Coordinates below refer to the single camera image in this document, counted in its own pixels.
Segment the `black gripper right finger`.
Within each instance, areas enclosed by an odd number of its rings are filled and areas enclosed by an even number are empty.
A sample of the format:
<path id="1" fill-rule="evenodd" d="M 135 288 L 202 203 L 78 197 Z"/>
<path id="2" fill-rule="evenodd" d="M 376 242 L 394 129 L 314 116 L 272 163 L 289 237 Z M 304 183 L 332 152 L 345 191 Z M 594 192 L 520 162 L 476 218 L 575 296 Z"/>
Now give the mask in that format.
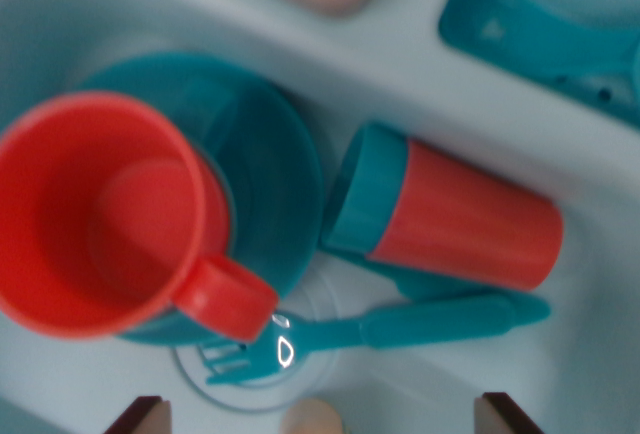
<path id="1" fill-rule="evenodd" d="M 475 434 L 542 434 L 542 429 L 506 392 L 485 392 L 474 399 Z"/>

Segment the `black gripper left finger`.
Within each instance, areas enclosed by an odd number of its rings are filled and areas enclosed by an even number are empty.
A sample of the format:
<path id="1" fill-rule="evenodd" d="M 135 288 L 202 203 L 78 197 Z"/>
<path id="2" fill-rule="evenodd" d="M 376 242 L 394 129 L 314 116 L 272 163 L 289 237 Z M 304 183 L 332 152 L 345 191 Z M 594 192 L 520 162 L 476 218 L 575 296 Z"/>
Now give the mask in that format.
<path id="1" fill-rule="evenodd" d="M 160 396 L 137 397 L 105 434 L 170 434 L 171 403 Z"/>

